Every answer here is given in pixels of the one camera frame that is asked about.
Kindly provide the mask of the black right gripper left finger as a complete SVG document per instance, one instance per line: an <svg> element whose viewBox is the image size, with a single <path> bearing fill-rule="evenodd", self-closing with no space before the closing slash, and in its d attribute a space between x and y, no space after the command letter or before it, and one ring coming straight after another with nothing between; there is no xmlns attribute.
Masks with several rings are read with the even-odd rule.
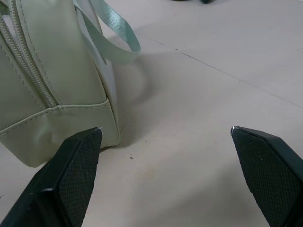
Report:
<svg viewBox="0 0 303 227"><path fill-rule="evenodd" d="M102 129L67 138L31 179L2 227L80 227L96 178Z"/></svg>

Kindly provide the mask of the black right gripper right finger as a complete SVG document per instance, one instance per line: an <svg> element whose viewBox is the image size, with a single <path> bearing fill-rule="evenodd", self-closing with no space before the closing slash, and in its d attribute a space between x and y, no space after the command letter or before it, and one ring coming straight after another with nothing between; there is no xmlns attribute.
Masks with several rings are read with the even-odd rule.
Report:
<svg viewBox="0 0 303 227"><path fill-rule="evenodd" d="M303 160L280 137L233 126L246 184L271 227L303 225Z"/></svg>

